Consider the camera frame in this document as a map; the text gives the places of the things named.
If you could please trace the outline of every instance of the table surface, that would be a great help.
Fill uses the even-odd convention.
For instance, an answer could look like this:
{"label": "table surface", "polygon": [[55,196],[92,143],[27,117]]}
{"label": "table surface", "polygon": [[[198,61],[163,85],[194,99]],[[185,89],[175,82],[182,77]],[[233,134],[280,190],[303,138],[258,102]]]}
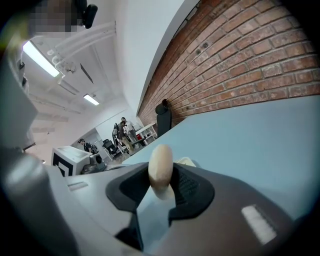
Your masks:
{"label": "table surface", "polygon": [[123,163],[148,162],[167,144],[174,160],[240,179],[295,220],[320,185],[319,109],[320,96],[307,96],[192,115]]}
{"label": "table surface", "polygon": [[146,129],[154,126],[155,124],[156,124],[156,123],[154,122],[154,123],[150,123],[150,124],[146,125],[145,127],[142,127],[140,130],[137,130],[137,131],[135,132],[135,134],[138,135],[138,134],[142,133],[143,131],[145,131]]}

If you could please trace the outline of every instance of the ceiling light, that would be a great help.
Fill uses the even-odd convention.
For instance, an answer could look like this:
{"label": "ceiling light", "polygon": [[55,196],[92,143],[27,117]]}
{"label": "ceiling light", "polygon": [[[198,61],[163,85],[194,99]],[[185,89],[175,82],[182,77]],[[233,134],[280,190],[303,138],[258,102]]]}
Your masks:
{"label": "ceiling light", "polygon": [[99,105],[99,102],[92,98],[89,94],[83,96],[87,101],[91,102],[94,105]]}
{"label": "ceiling light", "polygon": [[24,44],[23,51],[33,59],[41,68],[47,71],[54,78],[59,75],[59,71],[38,51],[30,42]]}

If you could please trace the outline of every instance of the black office chair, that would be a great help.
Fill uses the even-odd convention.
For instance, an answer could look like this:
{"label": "black office chair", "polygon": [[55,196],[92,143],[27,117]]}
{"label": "black office chair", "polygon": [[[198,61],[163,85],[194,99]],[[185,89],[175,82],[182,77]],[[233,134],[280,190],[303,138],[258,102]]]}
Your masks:
{"label": "black office chair", "polygon": [[115,147],[115,145],[112,143],[111,140],[106,139],[103,141],[103,146],[108,150],[108,152],[111,155],[116,155],[117,154],[117,148]]}
{"label": "black office chair", "polygon": [[168,102],[164,99],[161,104],[156,106],[155,112],[157,113],[156,122],[158,126],[158,138],[169,131],[172,127],[172,113],[168,107]]}

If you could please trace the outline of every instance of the white ceiling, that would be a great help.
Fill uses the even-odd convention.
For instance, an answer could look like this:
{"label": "white ceiling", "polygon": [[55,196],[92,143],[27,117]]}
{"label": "white ceiling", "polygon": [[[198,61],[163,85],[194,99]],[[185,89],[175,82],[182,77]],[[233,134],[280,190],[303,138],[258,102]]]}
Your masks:
{"label": "white ceiling", "polygon": [[[114,33],[114,3],[114,0],[88,0],[88,4],[98,6],[93,26],[90,29],[78,27],[76,32],[70,34],[56,33],[32,39],[38,50],[49,61],[52,61],[55,54],[48,55],[49,50],[54,47],[58,49],[57,44],[78,36],[78,38],[63,45],[62,51],[59,51],[61,58],[65,58],[76,51],[75,54],[65,60],[76,69],[73,73],[63,72],[65,75],[63,81],[68,83],[68,90],[65,89],[65,86],[63,88],[58,84],[59,75],[52,77],[28,55],[23,54],[25,76],[29,83],[29,98],[39,111],[32,124],[35,139],[41,134],[47,134],[48,131],[54,132],[57,123],[68,122],[74,116],[92,111],[96,106],[83,98],[85,94],[94,97],[100,104],[105,104],[123,95],[116,65],[114,35],[101,40],[96,40],[99,37],[95,36],[98,35],[97,33],[104,37],[109,33]],[[111,25],[99,30],[98,28],[104,27],[104,24]],[[81,41],[85,40],[87,40],[86,43],[95,42],[77,51],[84,46]],[[89,74],[93,83],[83,72],[81,65]]]}

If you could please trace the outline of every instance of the man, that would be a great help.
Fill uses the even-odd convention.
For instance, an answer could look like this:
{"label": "man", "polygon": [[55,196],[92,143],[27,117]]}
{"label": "man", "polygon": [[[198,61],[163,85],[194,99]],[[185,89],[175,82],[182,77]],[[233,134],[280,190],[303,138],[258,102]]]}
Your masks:
{"label": "man", "polygon": [[129,154],[131,155],[134,152],[134,147],[132,144],[129,142],[129,140],[125,136],[124,132],[124,126],[126,125],[125,121],[122,121],[121,123],[118,124],[118,135],[117,138],[126,145],[126,147],[129,150]]}
{"label": "man", "polygon": [[83,138],[79,140],[79,143],[83,146],[84,151],[92,153],[91,146],[89,143],[86,143]]}
{"label": "man", "polygon": [[128,136],[130,136],[134,141],[138,141],[137,135],[136,135],[136,130],[134,128],[134,125],[132,124],[131,121],[127,121],[124,117],[121,118],[121,121],[125,122],[126,127],[129,131]]}

